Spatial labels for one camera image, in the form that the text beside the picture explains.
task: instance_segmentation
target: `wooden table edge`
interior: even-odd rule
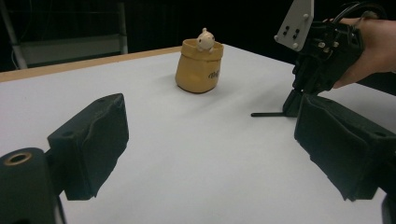
[[[117,62],[128,61],[128,60],[139,59],[139,58],[146,58],[146,57],[151,57],[151,56],[156,56],[156,55],[161,55],[161,54],[175,53],[180,50],[181,50],[181,46],[166,48],[166,49],[154,49],[154,50],[147,50],[147,51],[141,51],[141,52],[136,52],[136,53],[122,54],[122,55],[117,55],[117,56],[112,56],[112,57],[79,61],[79,62],[74,62],[74,63],[61,63],[61,64],[55,64],[55,65],[49,65],[49,66],[43,66],[43,67],[35,67],[35,68],[29,68],[29,69],[3,72],[3,73],[0,73],[0,82],[7,82],[7,81],[12,81],[12,80],[28,78],[28,77],[39,77],[39,76],[49,75],[49,74],[53,74],[53,73],[76,70],[79,68],[91,67],[91,66],[96,66],[96,65],[106,64],[106,63],[117,63]]]

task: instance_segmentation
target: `small figurine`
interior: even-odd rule
[[[199,51],[208,49],[211,53],[215,45],[215,37],[209,33],[206,28],[202,29],[202,33],[197,38],[197,48]]]

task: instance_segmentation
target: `white table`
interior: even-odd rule
[[[128,147],[96,198],[61,194],[70,224],[382,222],[385,193],[344,201],[295,141],[296,119],[250,116],[281,110],[292,64],[225,45],[218,86],[193,94],[176,85],[179,55],[0,83],[0,155],[47,150],[47,136],[77,112],[121,92]],[[396,132],[392,95],[358,84],[321,95]]]

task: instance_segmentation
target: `black background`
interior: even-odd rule
[[[115,34],[119,30],[117,1],[110,0],[5,0],[17,38],[39,41]],[[294,63],[296,54],[273,37],[292,0],[239,1],[123,1],[129,52],[180,46],[197,37],[204,27],[217,41],[260,55]],[[317,0],[315,20],[335,17],[341,5],[352,1]],[[392,1],[378,2],[394,20]],[[14,70],[11,46],[0,20],[0,72]]]

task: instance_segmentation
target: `ceramic cup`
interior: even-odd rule
[[[204,93],[218,84],[224,47],[216,41],[211,52],[196,46],[196,39],[183,41],[175,80],[184,91]]]

